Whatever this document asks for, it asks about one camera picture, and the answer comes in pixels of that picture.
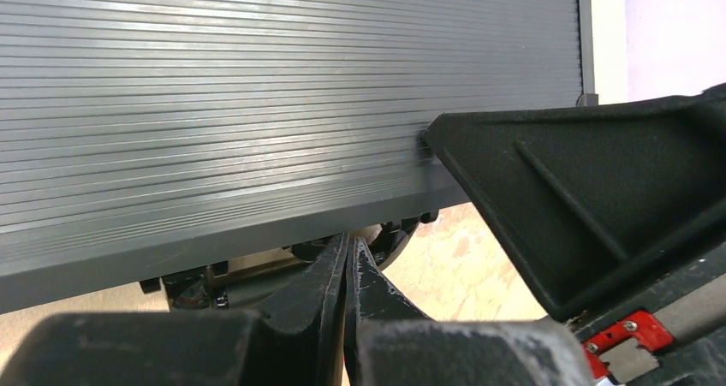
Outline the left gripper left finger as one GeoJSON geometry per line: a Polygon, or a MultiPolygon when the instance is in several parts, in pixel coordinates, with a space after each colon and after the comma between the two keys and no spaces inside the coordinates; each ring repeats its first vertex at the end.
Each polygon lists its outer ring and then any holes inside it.
{"type": "Polygon", "coordinates": [[[25,337],[4,385],[338,385],[349,237],[252,309],[74,313],[25,337]]]}

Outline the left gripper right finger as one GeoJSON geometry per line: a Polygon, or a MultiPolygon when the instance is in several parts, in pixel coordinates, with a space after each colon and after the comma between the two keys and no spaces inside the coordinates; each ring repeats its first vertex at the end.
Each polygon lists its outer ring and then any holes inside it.
{"type": "Polygon", "coordinates": [[[562,324],[437,321],[348,247],[344,357],[353,385],[594,385],[581,345],[562,324]]]}

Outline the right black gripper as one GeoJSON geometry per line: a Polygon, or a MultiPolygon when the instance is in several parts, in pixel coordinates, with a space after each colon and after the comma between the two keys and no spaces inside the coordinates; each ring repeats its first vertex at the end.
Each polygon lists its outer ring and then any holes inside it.
{"type": "MultiPolygon", "coordinates": [[[[725,240],[725,87],[445,113],[423,140],[564,321],[725,240]]],[[[573,321],[597,385],[723,385],[725,261],[697,258],[573,321]]]]}

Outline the black poker set case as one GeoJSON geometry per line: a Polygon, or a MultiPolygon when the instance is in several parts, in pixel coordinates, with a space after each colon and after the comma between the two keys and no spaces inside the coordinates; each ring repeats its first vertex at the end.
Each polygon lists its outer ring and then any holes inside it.
{"type": "Polygon", "coordinates": [[[1,0],[1,309],[457,205],[444,112],[569,107],[587,0],[1,0]]]}

